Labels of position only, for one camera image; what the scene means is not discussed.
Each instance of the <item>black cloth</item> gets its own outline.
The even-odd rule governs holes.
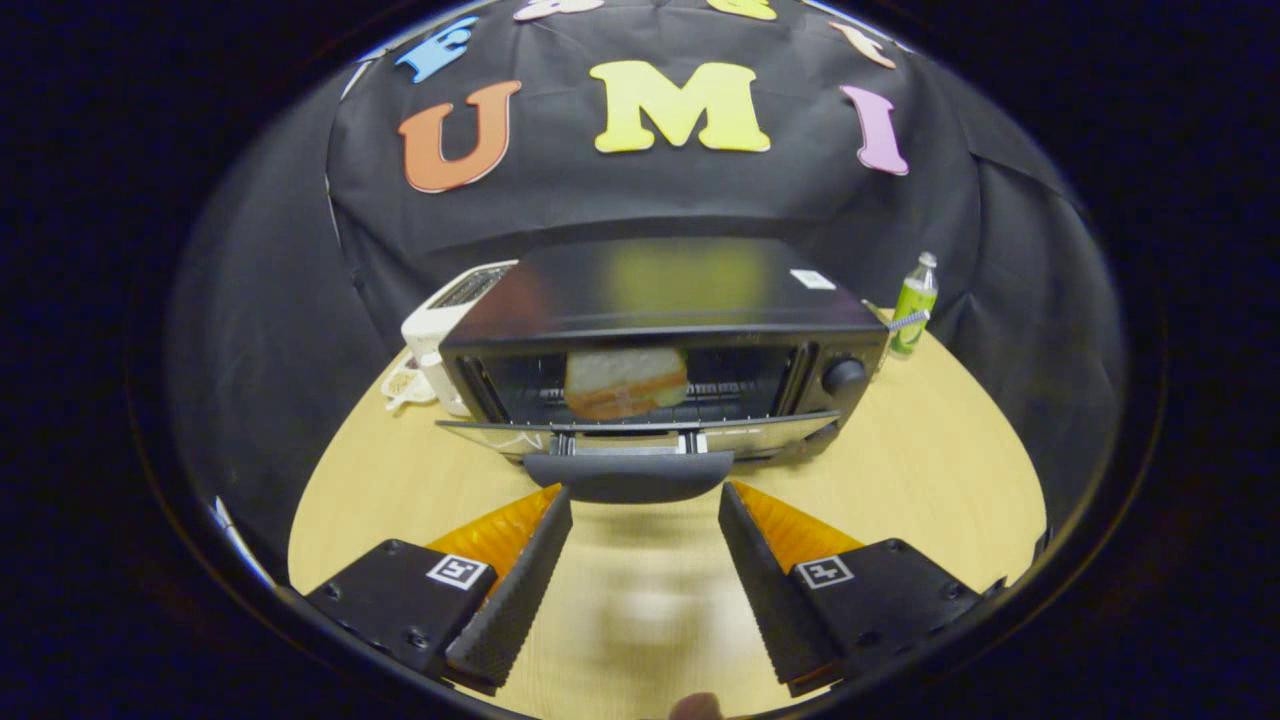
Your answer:
[[[1088,215],[1027,133],[946,68],[888,42],[897,69],[882,68],[829,27],[837,18],[799,3],[772,3],[776,22],[700,0],[511,22],[521,5],[468,12],[480,20],[466,53],[421,83],[394,61],[430,29],[371,61],[340,101],[355,65],[316,88],[197,228],[170,323],[179,445],[276,569],[307,478],[403,347],[406,315],[476,264],[628,236],[777,237],[882,306],[932,251],[942,290],[931,331],[1018,432],[1050,524],[1065,521],[1121,413],[1124,333]],[[613,60],[650,61],[676,85],[708,61],[751,68],[771,149],[709,150],[695,129],[684,147],[658,133],[646,151],[598,152],[605,91],[588,73]],[[401,122],[452,102],[443,151],[458,158],[476,136],[465,99],[508,79],[522,88],[502,163],[452,191],[412,188]],[[893,102],[908,176],[858,160],[841,85]]]

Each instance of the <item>screw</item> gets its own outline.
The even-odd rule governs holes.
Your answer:
[[[404,642],[416,647],[417,650],[426,650],[426,646],[430,644],[426,642],[426,635],[412,629],[404,633]]]

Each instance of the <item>table surface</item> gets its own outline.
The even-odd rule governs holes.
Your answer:
[[[436,427],[449,419],[438,404],[387,413],[381,379],[302,496],[289,539],[298,592],[383,539],[426,544],[538,489],[497,452]],[[910,359],[884,360],[824,452],[730,477],[864,543],[902,538],[979,592],[1016,580],[1044,532],[1039,482],[1018,436],[928,333]],[[485,700],[566,720],[660,719],[695,692],[717,693],[726,715],[803,700],[773,675],[718,505],[718,489],[667,505],[573,502],[573,529],[525,647],[507,685]]]

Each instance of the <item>pink letter i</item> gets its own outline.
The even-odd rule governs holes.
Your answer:
[[[906,160],[897,151],[893,124],[888,122],[893,104],[874,92],[851,85],[842,85],[840,90],[854,101],[858,119],[863,123],[863,147],[858,151],[858,159],[873,170],[905,176]]]

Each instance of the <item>sandwich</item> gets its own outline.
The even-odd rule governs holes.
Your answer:
[[[584,420],[675,407],[689,392],[684,355],[672,347],[570,352],[564,402]]]

